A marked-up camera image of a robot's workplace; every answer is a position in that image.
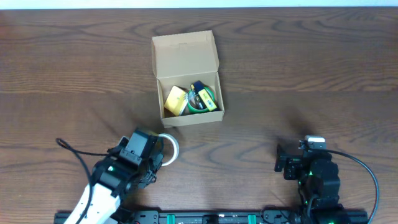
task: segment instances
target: box flap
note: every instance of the box flap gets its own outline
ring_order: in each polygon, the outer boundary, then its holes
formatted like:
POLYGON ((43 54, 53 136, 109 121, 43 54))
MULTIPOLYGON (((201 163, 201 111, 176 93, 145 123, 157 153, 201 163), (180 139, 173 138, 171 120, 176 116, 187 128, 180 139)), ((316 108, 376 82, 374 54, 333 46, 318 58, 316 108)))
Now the box flap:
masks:
POLYGON ((218 71, 211 30, 152 38, 152 67, 157 78, 218 71))

